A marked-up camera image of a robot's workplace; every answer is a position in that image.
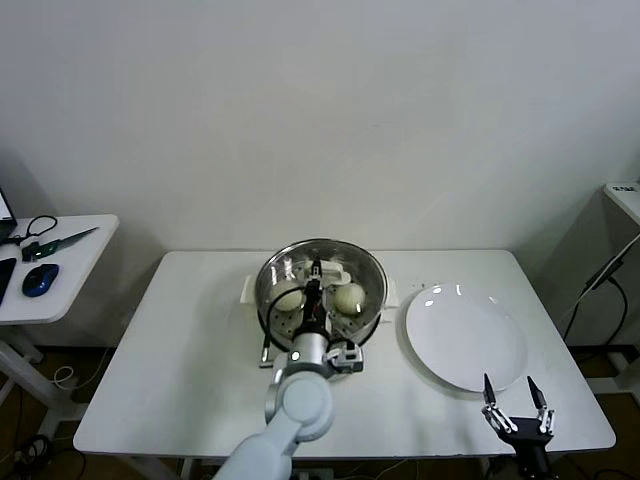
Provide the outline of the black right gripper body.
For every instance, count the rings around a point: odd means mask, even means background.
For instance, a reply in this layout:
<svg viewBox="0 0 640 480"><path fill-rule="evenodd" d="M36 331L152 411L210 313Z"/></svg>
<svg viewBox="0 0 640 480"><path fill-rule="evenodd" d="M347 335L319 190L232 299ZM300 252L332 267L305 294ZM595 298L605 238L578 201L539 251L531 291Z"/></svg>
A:
<svg viewBox="0 0 640 480"><path fill-rule="evenodd" d="M551 473L546 445L553 438L549 433L541 433L536 418L513 417L516 430L501 430L499 438L515 451L519 473Z"/></svg>

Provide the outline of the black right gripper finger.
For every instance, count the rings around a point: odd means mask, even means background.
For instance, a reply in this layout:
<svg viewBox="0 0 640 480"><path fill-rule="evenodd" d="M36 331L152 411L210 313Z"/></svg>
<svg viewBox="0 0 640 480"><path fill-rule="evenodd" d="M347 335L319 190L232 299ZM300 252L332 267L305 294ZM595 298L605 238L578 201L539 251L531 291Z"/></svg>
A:
<svg viewBox="0 0 640 480"><path fill-rule="evenodd" d="M483 381L484 407L482 413L485 420L497 434L513 434L517 432L517 425L498 407L495 392L487 374L484 374Z"/></svg>
<svg viewBox="0 0 640 480"><path fill-rule="evenodd" d="M540 433L552 433L555 424L555 411L548 407L542 390L531 376L527 377L527 382L534 406L537 409L538 430Z"/></svg>

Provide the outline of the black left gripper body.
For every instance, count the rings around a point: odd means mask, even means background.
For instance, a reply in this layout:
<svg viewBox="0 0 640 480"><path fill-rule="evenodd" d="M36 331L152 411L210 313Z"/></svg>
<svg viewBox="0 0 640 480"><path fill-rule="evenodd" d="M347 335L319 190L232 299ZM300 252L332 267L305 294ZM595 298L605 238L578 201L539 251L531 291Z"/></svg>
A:
<svg viewBox="0 0 640 480"><path fill-rule="evenodd" d="M310 280L305 286L304 295L302 332L328 336L321 282L319 280Z"/></svg>

